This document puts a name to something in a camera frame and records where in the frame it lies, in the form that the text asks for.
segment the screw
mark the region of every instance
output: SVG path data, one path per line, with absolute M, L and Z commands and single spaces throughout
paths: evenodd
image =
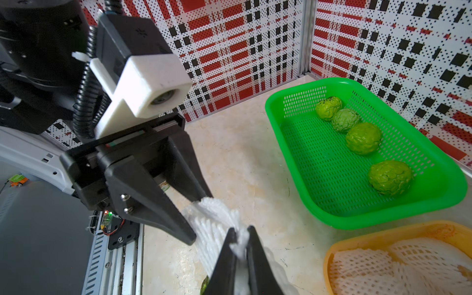
M 127 200 L 129 199 L 129 197 L 131 197 L 131 196 L 128 195 L 128 194 L 122 194 L 122 195 L 121 195 L 121 200 L 122 200 L 122 201 L 127 201 Z
M 125 208 L 123 211 L 126 213 L 126 214 L 132 214 L 133 213 L 133 206 L 131 207 L 128 207 L 128 208 Z

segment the green plastic basket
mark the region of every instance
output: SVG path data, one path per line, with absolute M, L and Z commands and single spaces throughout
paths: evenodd
M 382 130 L 377 152 L 354 154 L 346 135 L 318 118 L 316 103 L 332 95 Z M 265 109 L 303 203 L 328 225 L 364 228 L 450 207 L 465 197 L 467 182 L 454 161 L 358 82 L 327 78 L 288 88 L 270 96 Z M 369 186 L 369 168 L 384 160 L 412 168 L 406 193 L 387 197 Z

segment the red wire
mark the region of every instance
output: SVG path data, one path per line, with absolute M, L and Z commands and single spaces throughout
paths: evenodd
M 120 228 L 122 228 L 124 224 L 125 224 L 125 220 L 123 219 L 123 220 L 121 221 L 121 224 L 119 225 L 119 227 L 118 227 L 117 229 L 115 229 L 115 230 L 112 231 L 111 233 L 106 233 L 106 232 L 105 232 L 105 229 L 106 229 L 106 228 L 104 228 L 104 229 L 103 229 L 103 234 L 106 235 L 106 236 L 111 236 L 112 234 L 116 233 L 117 230 L 119 230 Z

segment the custard apple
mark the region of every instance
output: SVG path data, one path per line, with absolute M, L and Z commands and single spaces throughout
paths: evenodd
M 413 172 L 410 166 L 392 160 L 372 165 L 368 176 L 369 183 L 379 194 L 389 196 L 404 193 L 413 180 Z
M 336 96 L 328 97 L 316 104 L 315 111 L 324 121 L 330 121 L 334 114 L 343 107 L 343 102 Z
M 346 135 L 346 146 L 354 153 L 365 156 L 379 148 L 381 130 L 372 123 L 360 123 L 352 127 Z
M 342 109 L 334 114 L 331 124 L 334 130 L 344 133 L 356 126 L 360 119 L 361 117 L 354 110 Z

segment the patterned backdrop panel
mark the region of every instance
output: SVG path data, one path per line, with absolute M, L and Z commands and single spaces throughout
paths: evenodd
M 472 167 L 472 3 L 318 0 L 311 70 L 364 85 Z
M 96 25 L 104 0 L 82 0 Z M 124 0 L 154 21 L 193 81 L 174 109 L 187 121 L 299 75 L 303 0 Z

